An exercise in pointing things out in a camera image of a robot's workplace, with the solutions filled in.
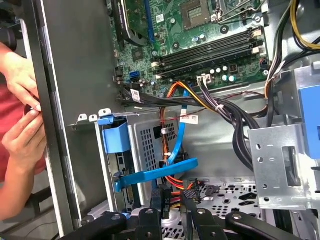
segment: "motherboard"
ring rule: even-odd
[[[265,81],[265,0],[110,0],[115,82],[165,97],[175,81],[210,90]]]

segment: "person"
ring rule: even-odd
[[[0,220],[18,215],[46,163],[47,145],[35,72],[31,60],[0,43]],[[33,108],[24,115],[25,106]]]

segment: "hand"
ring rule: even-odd
[[[3,139],[3,146],[10,153],[10,160],[23,171],[32,171],[42,158],[46,145],[46,133],[41,113],[31,110]]]
[[[11,52],[6,56],[5,68],[4,75],[10,92],[24,105],[30,105],[40,112],[40,103],[32,96],[39,98],[32,61]]]

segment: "cpu socket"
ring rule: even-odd
[[[185,30],[211,22],[208,0],[190,0],[181,5]]]

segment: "red shirt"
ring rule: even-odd
[[[8,90],[6,84],[0,83],[0,183],[5,181],[10,154],[2,145],[4,135],[23,117],[25,106]],[[46,168],[42,158],[35,167],[35,174]]]

